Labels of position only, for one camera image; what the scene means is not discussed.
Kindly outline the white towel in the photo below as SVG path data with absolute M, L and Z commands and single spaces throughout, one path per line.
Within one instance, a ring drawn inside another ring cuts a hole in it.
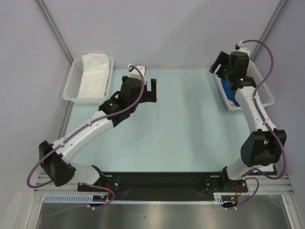
M 103 98 L 109 78 L 109 57 L 106 54 L 89 53 L 82 56 L 83 73 L 78 98 Z

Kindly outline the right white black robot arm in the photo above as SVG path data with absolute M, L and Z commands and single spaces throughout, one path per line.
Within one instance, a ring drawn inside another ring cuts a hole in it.
M 240 157 L 224 167 L 219 180 L 223 191 L 232 191 L 237 182 L 261 168 L 277 163 L 284 156 L 286 132 L 269 119 L 257 93 L 253 77 L 247 75 L 249 56 L 245 51 L 220 52 L 210 72 L 226 81 L 229 91 L 241 107 L 249 128 L 249 136 L 241 146 Z

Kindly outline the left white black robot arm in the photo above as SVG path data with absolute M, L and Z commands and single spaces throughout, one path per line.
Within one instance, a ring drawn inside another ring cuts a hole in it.
M 101 170 L 94 165 L 85 166 L 73 162 L 76 155 L 101 134 L 115 128 L 135 112 L 138 104 L 157 101 L 157 81 L 151 79 L 151 90 L 140 79 L 122 77 L 122 85 L 98 111 L 74 133 L 50 144 L 44 141 L 39 146 L 41 168 L 57 186 L 69 182 L 88 183 L 95 191 L 103 189 L 105 179 Z

